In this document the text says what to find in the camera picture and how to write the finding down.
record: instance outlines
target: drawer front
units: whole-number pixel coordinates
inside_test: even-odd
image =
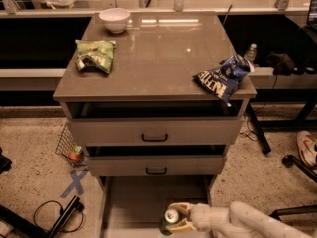
[[[242,118],[228,120],[85,121],[68,126],[82,146],[221,145],[235,143]]]
[[[131,158],[87,157],[94,176],[212,175],[224,167],[222,155],[150,156]]]

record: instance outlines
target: wire basket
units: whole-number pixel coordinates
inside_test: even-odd
[[[62,133],[58,142],[58,146],[56,148],[56,154],[63,156],[74,167],[85,166],[86,163],[84,159],[75,162],[69,157],[69,153],[73,151],[74,144],[75,144],[75,141],[68,129],[68,126],[65,125],[62,130]]]

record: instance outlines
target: black chair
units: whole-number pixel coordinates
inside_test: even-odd
[[[11,164],[11,160],[2,155],[2,148],[0,147],[0,174],[3,171],[9,171]]]
[[[317,174],[310,170],[305,164],[293,155],[287,155],[282,159],[282,162],[289,168],[296,164],[303,172],[305,172],[312,180],[317,183]],[[270,216],[274,219],[281,220],[279,216],[293,214],[307,214],[317,212],[316,205],[308,205],[301,207],[292,207],[275,210]]]

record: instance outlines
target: shoe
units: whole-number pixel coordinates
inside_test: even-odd
[[[316,140],[308,131],[301,131],[297,134],[297,146],[299,156],[308,167],[314,167],[317,164],[317,145]]]

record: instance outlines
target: white bowl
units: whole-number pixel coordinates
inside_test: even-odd
[[[99,18],[105,23],[106,29],[112,33],[125,31],[129,17],[130,12],[123,8],[111,8],[99,13]]]

